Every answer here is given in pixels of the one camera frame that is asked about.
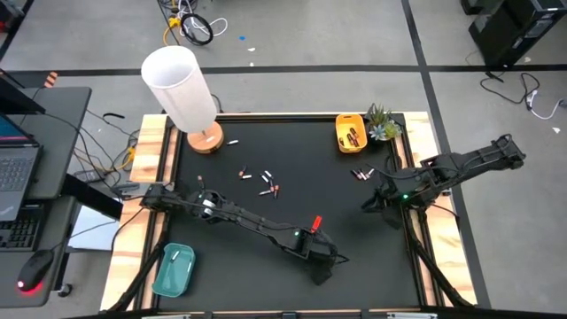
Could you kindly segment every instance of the computer tower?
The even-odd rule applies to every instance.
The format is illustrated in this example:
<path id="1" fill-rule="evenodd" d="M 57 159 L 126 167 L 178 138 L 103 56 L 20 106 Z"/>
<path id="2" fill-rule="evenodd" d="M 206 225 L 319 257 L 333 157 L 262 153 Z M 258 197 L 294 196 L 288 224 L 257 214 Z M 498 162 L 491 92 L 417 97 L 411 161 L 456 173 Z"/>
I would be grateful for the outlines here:
<path id="1" fill-rule="evenodd" d="M 461 0 L 462 9 L 468 15 L 479 14 L 484 8 L 485 3 L 493 2 L 493 0 Z"/>
<path id="2" fill-rule="evenodd" d="M 567 13 L 567 0 L 501 0 L 487 6 L 469 32 L 487 66 L 513 66 Z"/>

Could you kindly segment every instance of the wooden lamp base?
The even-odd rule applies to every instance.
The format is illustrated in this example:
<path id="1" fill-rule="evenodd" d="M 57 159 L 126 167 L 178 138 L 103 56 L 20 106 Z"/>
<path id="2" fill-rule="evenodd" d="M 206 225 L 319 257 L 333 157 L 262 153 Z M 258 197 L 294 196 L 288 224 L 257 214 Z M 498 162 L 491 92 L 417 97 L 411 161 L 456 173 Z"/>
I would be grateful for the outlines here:
<path id="1" fill-rule="evenodd" d="M 189 145 L 193 148 L 193 150 L 195 150 L 195 152 L 201 154 L 208 154 L 218 150 L 221 147 L 223 140 L 224 134 L 222 134 L 221 125 L 217 122 L 213 122 L 213 125 L 205 129 L 205 134 L 187 134 L 187 141 L 189 142 Z"/>

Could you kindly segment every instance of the potted plant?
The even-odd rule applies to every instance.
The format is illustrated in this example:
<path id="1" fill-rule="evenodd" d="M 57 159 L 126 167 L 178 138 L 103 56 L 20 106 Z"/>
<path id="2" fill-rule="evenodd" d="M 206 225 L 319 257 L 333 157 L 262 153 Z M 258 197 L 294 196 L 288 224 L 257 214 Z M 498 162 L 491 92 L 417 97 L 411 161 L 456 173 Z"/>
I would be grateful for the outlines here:
<path id="1" fill-rule="evenodd" d="M 364 115 L 364 118 L 369 121 L 370 141 L 388 141 L 401 135 L 400 125 L 392 120 L 391 114 L 392 111 L 385 111 L 383 105 L 377 107 L 375 103 L 372 103 L 372 106 Z"/>

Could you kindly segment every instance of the table lamp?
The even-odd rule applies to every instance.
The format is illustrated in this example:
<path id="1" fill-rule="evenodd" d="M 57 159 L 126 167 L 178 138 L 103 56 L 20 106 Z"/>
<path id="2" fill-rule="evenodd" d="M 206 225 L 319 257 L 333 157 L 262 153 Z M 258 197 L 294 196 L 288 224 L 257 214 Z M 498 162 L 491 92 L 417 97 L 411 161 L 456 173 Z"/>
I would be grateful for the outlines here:
<path id="1" fill-rule="evenodd" d="M 195 54 L 172 45 L 157 49 L 142 64 L 142 79 L 195 152 L 218 149 L 224 138 L 214 121 L 216 105 Z"/>

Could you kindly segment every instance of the teal dish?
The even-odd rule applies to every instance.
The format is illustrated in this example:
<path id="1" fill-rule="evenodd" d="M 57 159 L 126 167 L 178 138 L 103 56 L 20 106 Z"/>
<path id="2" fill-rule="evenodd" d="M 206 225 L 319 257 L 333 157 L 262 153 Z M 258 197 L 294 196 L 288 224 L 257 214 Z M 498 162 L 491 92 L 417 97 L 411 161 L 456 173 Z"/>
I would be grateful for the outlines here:
<path id="1" fill-rule="evenodd" d="M 151 285 L 151 290 L 160 296 L 179 297 L 189 286 L 195 253 L 191 247 L 176 243 L 167 244 L 164 252 L 158 277 Z"/>

